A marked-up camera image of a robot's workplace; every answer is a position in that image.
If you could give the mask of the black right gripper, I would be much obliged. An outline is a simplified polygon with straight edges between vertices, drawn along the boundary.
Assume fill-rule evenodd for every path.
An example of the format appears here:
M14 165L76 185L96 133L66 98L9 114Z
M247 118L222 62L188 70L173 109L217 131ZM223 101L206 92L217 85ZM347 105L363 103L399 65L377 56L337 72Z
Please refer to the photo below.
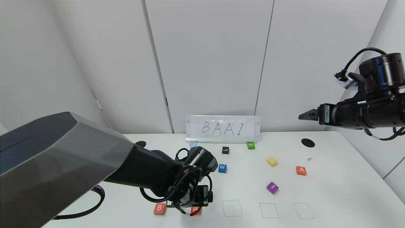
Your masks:
M299 120L319 121L320 125L360 130L363 128L363 107L357 102L325 103L298 116Z

